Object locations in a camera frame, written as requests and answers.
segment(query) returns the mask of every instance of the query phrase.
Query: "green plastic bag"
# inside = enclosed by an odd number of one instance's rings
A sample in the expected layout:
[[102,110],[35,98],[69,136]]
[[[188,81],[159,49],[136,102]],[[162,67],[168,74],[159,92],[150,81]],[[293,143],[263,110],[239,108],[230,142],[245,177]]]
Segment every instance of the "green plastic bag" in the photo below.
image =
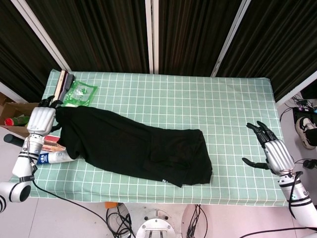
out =
[[64,107],[89,106],[98,86],[75,81],[65,95]]

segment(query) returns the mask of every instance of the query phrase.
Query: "grid pattern tablecloth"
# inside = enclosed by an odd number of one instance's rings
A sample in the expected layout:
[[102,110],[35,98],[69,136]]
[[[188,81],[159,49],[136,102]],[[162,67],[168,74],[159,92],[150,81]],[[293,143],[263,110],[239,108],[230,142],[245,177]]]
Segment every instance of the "grid pattern tablecloth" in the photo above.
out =
[[[241,158],[265,161],[246,123],[261,120],[281,137],[270,81],[130,73],[74,72],[98,86],[91,107],[116,112],[146,125],[204,133],[213,167],[210,184],[182,188],[97,169],[84,160],[39,166],[40,187],[87,202],[200,203],[282,206],[285,198],[270,171]],[[52,95],[59,72],[50,73],[43,98]],[[32,187],[31,196],[50,197]]]

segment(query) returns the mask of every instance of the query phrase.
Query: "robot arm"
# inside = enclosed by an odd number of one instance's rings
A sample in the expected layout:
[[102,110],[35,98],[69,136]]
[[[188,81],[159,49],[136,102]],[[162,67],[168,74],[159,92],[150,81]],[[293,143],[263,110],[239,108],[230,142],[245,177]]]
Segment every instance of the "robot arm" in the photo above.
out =
[[44,137],[51,131],[55,108],[51,98],[43,100],[34,108],[28,123],[30,135],[24,140],[22,150],[18,155],[12,173],[19,178],[19,182],[0,182],[0,213],[3,212],[8,202],[23,202],[31,191],[31,182],[37,167],[33,160],[37,160],[44,144]]
[[293,172],[295,164],[284,142],[277,139],[265,124],[260,121],[257,123],[259,127],[250,123],[247,127],[253,130],[264,149],[266,163],[254,163],[246,158],[242,160],[251,167],[270,169],[279,176],[278,184],[289,202],[293,217],[304,227],[317,228],[317,210],[299,179],[302,172]]

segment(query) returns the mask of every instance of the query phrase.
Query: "sneaker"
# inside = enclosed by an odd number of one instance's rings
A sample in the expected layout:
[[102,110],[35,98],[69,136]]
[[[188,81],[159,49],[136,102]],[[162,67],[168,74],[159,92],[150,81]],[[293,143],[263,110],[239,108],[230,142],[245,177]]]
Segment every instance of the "sneaker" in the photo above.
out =
[[299,118],[296,122],[296,132],[301,138],[303,146],[308,150],[314,150],[316,147],[312,146],[306,138],[305,132],[310,129],[317,128],[315,124],[309,120],[309,118],[302,117]]

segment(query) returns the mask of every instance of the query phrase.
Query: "dark curtain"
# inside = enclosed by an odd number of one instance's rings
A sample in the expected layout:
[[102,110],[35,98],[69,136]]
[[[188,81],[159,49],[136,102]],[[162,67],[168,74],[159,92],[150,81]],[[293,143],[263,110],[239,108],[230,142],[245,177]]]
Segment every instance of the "dark curtain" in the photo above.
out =
[[148,73],[144,0],[27,0],[73,71]]
[[219,77],[267,77],[278,101],[317,70],[317,1],[254,0]]
[[0,1],[0,81],[39,102],[52,68],[60,67],[9,0]]
[[160,0],[159,73],[211,75],[241,0]]

